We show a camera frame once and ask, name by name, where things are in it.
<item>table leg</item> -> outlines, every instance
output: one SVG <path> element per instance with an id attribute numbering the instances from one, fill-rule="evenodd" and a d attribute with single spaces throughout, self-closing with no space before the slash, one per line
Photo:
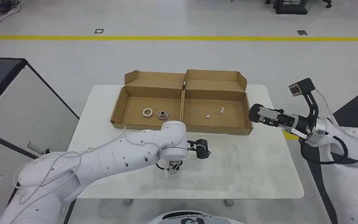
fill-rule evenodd
<path id="1" fill-rule="evenodd" d="M 133 199 L 123 199 L 122 203 L 125 206 L 130 206 L 131 204 L 133 204 Z"/>
<path id="2" fill-rule="evenodd" d="M 224 199 L 224 204 L 226 207 L 234 206 L 234 199 Z"/>

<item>metal nut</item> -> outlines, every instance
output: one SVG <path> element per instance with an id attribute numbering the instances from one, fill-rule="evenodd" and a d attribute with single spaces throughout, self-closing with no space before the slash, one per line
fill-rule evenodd
<path id="1" fill-rule="evenodd" d="M 159 120 L 166 120 L 168 118 L 169 118 L 169 114 L 166 111 L 162 110 L 158 113 Z"/>

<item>metal ring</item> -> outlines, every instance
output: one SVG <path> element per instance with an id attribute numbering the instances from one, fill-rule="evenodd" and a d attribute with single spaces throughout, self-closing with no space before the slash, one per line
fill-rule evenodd
<path id="1" fill-rule="evenodd" d="M 143 117 L 145 118 L 150 118 L 153 115 L 153 110 L 151 108 L 145 108 L 143 110 Z"/>

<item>black logo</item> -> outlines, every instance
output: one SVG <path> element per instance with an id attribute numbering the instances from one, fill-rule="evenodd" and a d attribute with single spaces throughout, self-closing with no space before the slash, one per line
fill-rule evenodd
<path id="1" fill-rule="evenodd" d="M 205 224 L 202 218 L 196 218 L 196 220 L 192 220 L 191 218 L 184 218 L 181 220 L 180 224 Z"/>

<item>white table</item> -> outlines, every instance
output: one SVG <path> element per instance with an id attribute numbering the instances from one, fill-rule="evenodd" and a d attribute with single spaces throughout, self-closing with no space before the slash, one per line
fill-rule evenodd
<path id="1" fill-rule="evenodd" d="M 83 151 L 116 138 L 110 117 L 122 86 L 95 86 L 74 132 L 69 151 Z M 272 108 L 265 86 L 248 85 L 251 105 Z M 156 166 L 98 180 L 79 198 L 280 199 L 301 198 L 303 188 L 280 128 L 254 124 L 248 136 L 188 133 L 206 139 L 206 160 L 189 152 L 180 172 L 164 177 Z"/>

